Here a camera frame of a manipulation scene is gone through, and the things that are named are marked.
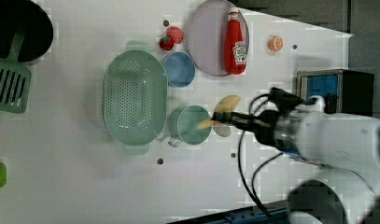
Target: small orange object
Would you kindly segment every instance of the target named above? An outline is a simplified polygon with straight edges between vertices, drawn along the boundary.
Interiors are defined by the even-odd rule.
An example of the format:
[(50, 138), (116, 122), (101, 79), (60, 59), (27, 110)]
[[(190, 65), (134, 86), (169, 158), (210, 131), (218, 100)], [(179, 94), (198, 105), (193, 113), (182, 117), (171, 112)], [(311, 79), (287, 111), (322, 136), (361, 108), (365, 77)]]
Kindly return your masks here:
[(280, 51), (283, 48), (283, 39), (280, 36), (274, 36), (269, 40), (268, 47), (271, 51)]

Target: blue cup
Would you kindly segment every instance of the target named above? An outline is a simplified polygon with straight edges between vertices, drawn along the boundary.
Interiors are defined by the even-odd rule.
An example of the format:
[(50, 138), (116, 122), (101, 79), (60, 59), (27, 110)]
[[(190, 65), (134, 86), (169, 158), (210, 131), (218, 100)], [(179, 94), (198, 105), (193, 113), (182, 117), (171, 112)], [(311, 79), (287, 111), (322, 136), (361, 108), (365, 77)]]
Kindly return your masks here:
[(162, 60), (162, 64), (171, 87), (186, 87), (195, 77), (195, 64), (191, 56), (184, 52), (169, 54)]

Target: black pan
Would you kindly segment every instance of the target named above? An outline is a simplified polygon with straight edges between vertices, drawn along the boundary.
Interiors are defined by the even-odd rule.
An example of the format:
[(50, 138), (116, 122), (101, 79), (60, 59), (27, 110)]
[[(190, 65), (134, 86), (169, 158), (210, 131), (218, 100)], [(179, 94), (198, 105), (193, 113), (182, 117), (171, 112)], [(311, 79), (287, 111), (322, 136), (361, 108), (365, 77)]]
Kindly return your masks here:
[(18, 61), (31, 62), (44, 55), (52, 44), (52, 22), (39, 5), (30, 0), (0, 0), (0, 58), (8, 56), (19, 20), (26, 34)]

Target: ketchup label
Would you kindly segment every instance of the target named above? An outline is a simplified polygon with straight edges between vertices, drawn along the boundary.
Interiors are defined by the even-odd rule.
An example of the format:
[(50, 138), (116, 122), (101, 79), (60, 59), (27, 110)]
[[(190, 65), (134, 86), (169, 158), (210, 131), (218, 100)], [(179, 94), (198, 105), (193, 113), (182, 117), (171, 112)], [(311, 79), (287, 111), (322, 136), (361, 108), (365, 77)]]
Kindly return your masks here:
[(236, 64), (246, 64), (246, 44), (244, 41), (236, 42), (232, 48)]

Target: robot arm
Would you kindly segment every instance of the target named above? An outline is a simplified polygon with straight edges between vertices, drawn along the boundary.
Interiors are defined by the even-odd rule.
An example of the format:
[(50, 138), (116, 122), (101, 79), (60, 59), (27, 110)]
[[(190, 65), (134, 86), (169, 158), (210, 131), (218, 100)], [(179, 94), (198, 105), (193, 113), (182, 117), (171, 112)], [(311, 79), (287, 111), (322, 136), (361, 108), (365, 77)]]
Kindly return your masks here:
[[(264, 110), (258, 116), (216, 113), (212, 119), (252, 132), (261, 144), (290, 156), (332, 167), (295, 189), (303, 194), (291, 192), (292, 217), (301, 212), (296, 208), (310, 206), (305, 210), (321, 212), (311, 215), (325, 223), (359, 223), (380, 196), (380, 119), (325, 114), (322, 97), (304, 101), (279, 89), (272, 89), (268, 100), (277, 111)], [(312, 191), (315, 184), (322, 192)], [(304, 203), (317, 195), (326, 199), (325, 206)], [(333, 214), (336, 209), (342, 212)], [(333, 216), (344, 217), (345, 222), (326, 222), (336, 219)]]

